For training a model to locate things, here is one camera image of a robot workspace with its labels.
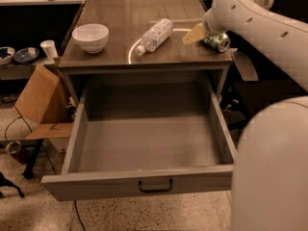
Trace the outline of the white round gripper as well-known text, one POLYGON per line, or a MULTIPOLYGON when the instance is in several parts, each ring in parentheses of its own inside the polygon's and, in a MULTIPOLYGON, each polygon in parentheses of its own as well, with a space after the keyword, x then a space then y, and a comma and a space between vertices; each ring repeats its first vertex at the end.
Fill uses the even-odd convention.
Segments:
POLYGON ((205 39, 207 35, 215 36, 225 32, 225 29, 217 23, 214 18, 212 9, 208 10, 202 17, 202 24, 196 24, 189 32, 187 32, 182 40, 185 45, 193 44, 199 40, 205 39))

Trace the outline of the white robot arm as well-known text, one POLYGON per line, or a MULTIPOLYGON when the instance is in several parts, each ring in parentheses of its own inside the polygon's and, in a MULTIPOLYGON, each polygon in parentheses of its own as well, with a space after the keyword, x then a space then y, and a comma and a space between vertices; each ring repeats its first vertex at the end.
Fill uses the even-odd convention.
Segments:
MULTIPOLYGON (((231 31, 308 90, 308 24, 273 0, 213 0, 183 41, 231 31)), ((231 191, 231 231, 308 231, 308 97, 272 104, 245 126, 231 191)))

